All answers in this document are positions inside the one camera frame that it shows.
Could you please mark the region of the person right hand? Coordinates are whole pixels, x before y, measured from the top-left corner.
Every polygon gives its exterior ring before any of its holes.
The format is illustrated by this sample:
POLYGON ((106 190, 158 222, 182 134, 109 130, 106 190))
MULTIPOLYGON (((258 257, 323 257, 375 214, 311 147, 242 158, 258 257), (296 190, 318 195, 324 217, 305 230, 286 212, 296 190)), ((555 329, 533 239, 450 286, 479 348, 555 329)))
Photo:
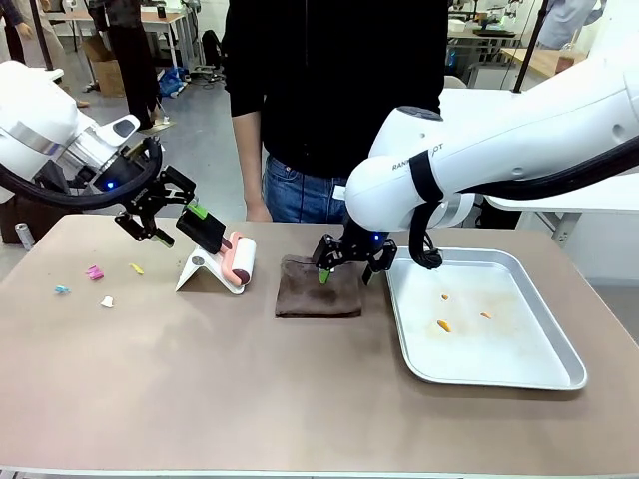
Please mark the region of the person right hand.
POLYGON ((272 215, 262 198, 254 198, 245 200, 246 203, 246 220, 248 222, 271 222, 272 215))

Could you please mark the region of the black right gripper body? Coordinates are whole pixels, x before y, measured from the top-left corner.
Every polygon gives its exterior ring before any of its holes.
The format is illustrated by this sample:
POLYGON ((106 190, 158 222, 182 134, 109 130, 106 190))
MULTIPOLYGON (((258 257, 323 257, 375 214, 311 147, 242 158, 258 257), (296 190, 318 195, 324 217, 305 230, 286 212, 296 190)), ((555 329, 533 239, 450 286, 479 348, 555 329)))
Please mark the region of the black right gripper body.
POLYGON ((354 220, 346 220, 340 239, 343 241, 345 261, 366 261, 370 255, 381 250, 388 239, 388 232, 369 231, 354 220))

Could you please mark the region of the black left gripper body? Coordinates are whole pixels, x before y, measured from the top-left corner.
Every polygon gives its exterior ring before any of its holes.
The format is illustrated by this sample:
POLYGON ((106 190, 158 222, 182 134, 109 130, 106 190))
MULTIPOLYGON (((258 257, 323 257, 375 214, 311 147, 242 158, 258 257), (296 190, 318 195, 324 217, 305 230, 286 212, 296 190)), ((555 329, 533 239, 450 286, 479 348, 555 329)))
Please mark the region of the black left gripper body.
POLYGON ((162 153, 117 153, 102 168, 102 208, 153 217, 173 201, 162 153))

